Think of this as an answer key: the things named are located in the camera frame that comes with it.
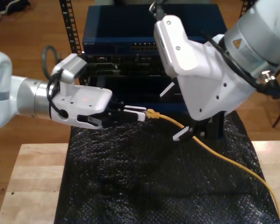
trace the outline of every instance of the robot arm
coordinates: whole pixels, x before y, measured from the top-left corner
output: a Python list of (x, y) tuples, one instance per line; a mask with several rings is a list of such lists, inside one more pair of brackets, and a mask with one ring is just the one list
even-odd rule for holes
[[(211, 42), (189, 40), (182, 21), (174, 15), (156, 22), (154, 36), (162, 63), (169, 76), (177, 77), (192, 119), (204, 120), (219, 112), (226, 115), (255, 88), (280, 98), (280, 87), (269, 74), (280, 64), (279, 11), (280, 0), (260, 0), (225, 35), (215, 36), (212, 42), (218, 43), (224, 55)], [(239, 70), (249, 79), (240, 76)], [(263, 74), (266, 83), (259, 84), (257, 79)]]
[(123, 105), (111, 100), (112, 91), (75, 85), (86, 61), (71, 54), (53, 71), (56, 83), (12, 76), (11, 60), (0, 52), (0, 128), (14, 115), (52, 119), (56, 122), (99, 129), (123, 117), (144, 121), (146, 108)]

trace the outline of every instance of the warning label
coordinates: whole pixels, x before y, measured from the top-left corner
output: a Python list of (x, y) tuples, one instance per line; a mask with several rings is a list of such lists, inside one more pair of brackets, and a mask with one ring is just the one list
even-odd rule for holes
[(238, 40), (234, 40), (234, 41), (233, 41), (233, 44), (234, 44), (234, 46), (238, 49), (239, 46), (241, 45), (241, 42), (242, 42), (242, 39), (238, 39)]

